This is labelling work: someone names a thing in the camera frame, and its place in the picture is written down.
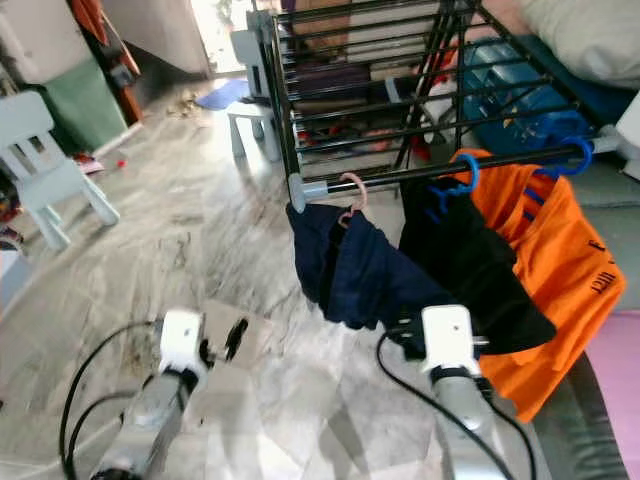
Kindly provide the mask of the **black metal drying rack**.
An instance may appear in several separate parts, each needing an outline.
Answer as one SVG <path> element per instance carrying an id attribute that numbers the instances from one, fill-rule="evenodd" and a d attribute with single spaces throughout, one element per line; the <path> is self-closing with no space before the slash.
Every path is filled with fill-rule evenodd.
<path id="1" fill-rule="evenodd" d="M 590 166 L 625 168 L 614 125 L 630 106 L 640 108 L 640 91 L 575 76 L 538 36 L 518 35 L 484 0 L 337 0 L 312 8 L 280 0 L 278 10 L 252 10 L 246 24 L 265 60 L 294 209 L 351 191 L 339 179 L 344 172 L 370 187 L 401 186 L 447 174 L 445 160 L 457 148 L 483 147 L 476 123 L 463 118 L 460 81 L 462 51 L 490 37 L 511 45 L 588 119 Z M 572 152 L 557 145 L 492 154 L 483 169 Z"/>

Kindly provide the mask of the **blue plastic hanger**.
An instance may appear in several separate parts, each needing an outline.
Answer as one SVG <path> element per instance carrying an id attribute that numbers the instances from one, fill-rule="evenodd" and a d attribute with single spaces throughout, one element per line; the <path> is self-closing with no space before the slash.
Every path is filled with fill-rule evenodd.
<path id="1" fill-rule="evenodd" d="M 444 178 L 430 180 L 428 183 L 428 191 L 435 197 L 435 204 L 425 209 L 425 214 L 431 223 L 439 224 L 443 216 L 449 212 L 449 205 L 453 198 L 470 196 L 475 191 L 477 179 L 479 179 L 480 168 L 477 165 L 477 159 L 471 154 L 457 154 L 451 159 L 451 163 L 457 159 L 465 160 L 468 166 L 468 174 L 470 174 L 470 183 L 458 180 L 456 186 L 445 186 Z"/>
<path id="2" fill-rule="evenodd" d="M 573 147 L 572 154 L 549 156 L 541 161 L 535 173 L 550 179 L 573 177 L 584 173 L 593 163 L 595 148 L 593 143 L 581 136 L 570 136 L 559 141 L 558 147 Z"/>

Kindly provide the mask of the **blue floor mat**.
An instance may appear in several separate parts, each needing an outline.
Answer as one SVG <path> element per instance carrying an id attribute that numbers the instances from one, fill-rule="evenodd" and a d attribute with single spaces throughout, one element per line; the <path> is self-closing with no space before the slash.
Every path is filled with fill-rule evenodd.
<path id="1" fill-rule="evenodd" d="M 250 82 L 246 78 L 230 78 L 206 95 L 198 96 L 195 104 L 202 109 L 220 111 L 228 109 L 244 97 L 250 96 Z"/>

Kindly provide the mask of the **white cabinet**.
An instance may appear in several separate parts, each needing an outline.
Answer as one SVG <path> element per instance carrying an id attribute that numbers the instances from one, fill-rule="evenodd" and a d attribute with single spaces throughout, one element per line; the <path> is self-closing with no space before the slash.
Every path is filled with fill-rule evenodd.
<path id="1" fill-rule="evenodd" d="M 45 84 L 90 59 L 67 0 L 0 0 L 0 31 L 26 83 Z"/>

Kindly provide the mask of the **orange shirt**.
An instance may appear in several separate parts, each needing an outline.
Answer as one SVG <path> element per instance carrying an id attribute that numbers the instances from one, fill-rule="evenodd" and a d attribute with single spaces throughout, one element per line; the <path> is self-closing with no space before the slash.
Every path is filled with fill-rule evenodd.
<path id="1" fill-rule="evenodd" d="M 481 169 L 471 200 L 516 252 L 515 275 L 556 326 L 548 343 L 481 358 L 484 374 L 534 420 L 622 300 L 625 274 L 577 201 L 570 179 L 548 166 Z"/>

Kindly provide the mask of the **black garment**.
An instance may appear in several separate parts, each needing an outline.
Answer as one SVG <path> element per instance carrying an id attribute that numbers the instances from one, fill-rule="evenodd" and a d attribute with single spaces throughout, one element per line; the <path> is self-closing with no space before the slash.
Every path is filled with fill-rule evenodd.
<path id="1" fill-rule="evenodd" d="M 484 355 L 544 346 L 556 325 L 515 275 L 516 253 L 485 223 L 460 180 L 407 180 L 399 186 L 404 227 L 399 250 L 470 311 Z"/>

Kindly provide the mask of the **green bin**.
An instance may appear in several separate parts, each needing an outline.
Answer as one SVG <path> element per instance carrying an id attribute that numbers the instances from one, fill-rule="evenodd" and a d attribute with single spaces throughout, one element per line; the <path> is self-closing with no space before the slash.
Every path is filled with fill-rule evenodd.
<path id="1" fill-rule="evenodd" d="M 93 59 L 38 84 L 38 92 L 55 120 L 55 140 L 69 154 L 92 154 L 127 132 L 118 102 Z"/>

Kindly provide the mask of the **white storage box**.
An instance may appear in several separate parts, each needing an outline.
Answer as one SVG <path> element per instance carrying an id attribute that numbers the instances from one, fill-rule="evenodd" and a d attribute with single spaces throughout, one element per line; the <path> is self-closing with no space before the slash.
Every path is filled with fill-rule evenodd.
<path id="1" fill-rule="evenodd" d="M 620 137 L 618 154 L 626 160 L 622 173 L 640 182 L 640 116 L 635 119 L 620 119 L 614 128 Z"/>

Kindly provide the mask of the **white plastic kid chair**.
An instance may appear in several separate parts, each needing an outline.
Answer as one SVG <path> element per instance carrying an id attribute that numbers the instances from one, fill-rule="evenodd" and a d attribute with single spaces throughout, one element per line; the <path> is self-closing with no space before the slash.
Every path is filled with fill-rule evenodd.
<path id="1" fill-rule="evenodd" d="M 247 120 L 262 155 L 268 160 L 279 161 L 282 157 L 268 93 L 265 60 L 262 59 L 256 33 L 250 29 L 230 32 L 230 45 L 239 64 L 246 67 L 247 86 L 250 87 L 250 91 L 242 93 L 239 100 L 227 109 L 233 156 L 246 157 L 241 120 Z"/>
<path id="2" fill-rule="evenodd" d="M 54 120 L 44 99 L 23 91 L 0 99 L 0 159 L 9 174 L 20 206 L 32 216 L 38 232 L 54 250 L 70 244 L 61 229 L 55 204 L 73 196 L 86 197 L 106 227 L 119 223 L 119 212 L 108 197 L 65 154 L 51 136 Z"/>

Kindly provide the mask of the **blue plastic storage box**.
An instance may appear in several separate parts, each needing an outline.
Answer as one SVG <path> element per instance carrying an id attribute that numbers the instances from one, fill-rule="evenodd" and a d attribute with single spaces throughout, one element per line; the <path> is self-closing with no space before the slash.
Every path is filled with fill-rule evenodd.
<path id="1" fill-rule="evenodd" d="M 497 37 L 468 45 L 462 64 L 463 118 L 476 123 L 477 142 L 493 154 L 554 147 L 593 133 L 573 102 Z"/>

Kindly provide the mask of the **pink mattress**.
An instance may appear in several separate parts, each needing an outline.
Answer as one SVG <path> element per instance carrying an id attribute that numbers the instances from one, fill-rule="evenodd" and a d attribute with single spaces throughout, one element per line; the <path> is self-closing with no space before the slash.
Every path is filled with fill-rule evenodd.
<path id="1" fill-rule="evenodd" d="M 614 433 L 640 436 L 640 310 L 609 316 L 588 358 Z"/>

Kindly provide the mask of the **beige pillow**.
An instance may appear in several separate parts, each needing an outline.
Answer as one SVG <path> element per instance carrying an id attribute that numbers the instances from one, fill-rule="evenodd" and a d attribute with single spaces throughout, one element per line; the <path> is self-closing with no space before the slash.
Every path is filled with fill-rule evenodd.
<path id="1" fill-rule="evenodd" d="M 640 0 L 520 0 L 531 31 L 586 81 L 640 90 Z"/>

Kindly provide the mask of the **pink plastic hanger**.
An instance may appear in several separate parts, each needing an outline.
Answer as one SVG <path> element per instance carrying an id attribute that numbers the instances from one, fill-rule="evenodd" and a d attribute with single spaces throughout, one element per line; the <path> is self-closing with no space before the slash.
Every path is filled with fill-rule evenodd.
<path id="1" fill-rule="evenodd" d="M 356 201 L 353 201 L 352 205 L 349 205 L 348 209 L 344 211 L 338 219 L 340 227 L 349 229 L 352 220 L 355 219 L 358 214 L 361 214 L 362 210 L 366 209 L 367 205 L 369 205 L 369 188 L 366 187 L 364 180 L 353 172 L 344 172 L 339 175 L 339 179 L 348 180 L 349 183 L 356 187 L 358 192 Z"/>

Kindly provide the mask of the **navy blue garment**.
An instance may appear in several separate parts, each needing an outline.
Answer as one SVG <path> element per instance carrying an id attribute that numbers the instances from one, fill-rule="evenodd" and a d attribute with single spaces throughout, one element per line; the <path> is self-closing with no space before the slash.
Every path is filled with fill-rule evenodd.
<path id="1" fill-rule="evenodd" d="M 451 301 L 364 214 L 356 212 L 342 221 L 346 212 L 323 204 L 301 211 L 285 206 L 294 234 L 297 278 L 326 320 L 372 330 Z"/>

